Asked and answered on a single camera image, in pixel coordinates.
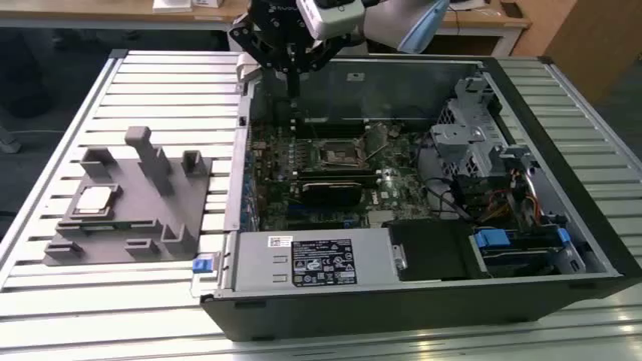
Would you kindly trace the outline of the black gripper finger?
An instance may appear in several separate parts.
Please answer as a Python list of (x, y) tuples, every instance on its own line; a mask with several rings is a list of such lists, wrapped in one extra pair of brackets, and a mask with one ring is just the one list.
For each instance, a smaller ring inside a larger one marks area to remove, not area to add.
[(287, 48), (275, 47), (265, 40), (265, 36), (255, 30), (255, 23), (249, 13), (237, 19), (229, 30), (229, 35), (241, 45), (242, 50), (257, 60), (265, 69), (282, 74), (286, 82), (287, 95), (294, 99), (295, 68), (290, 62)]
[(301, 95), (301, 76), (319, 71), (339, 51), (350, 45), (351, 35), (345, 34), (329, 40), (321, 41), (311, 50), (297, 54), (294, 58), (294, 97)]

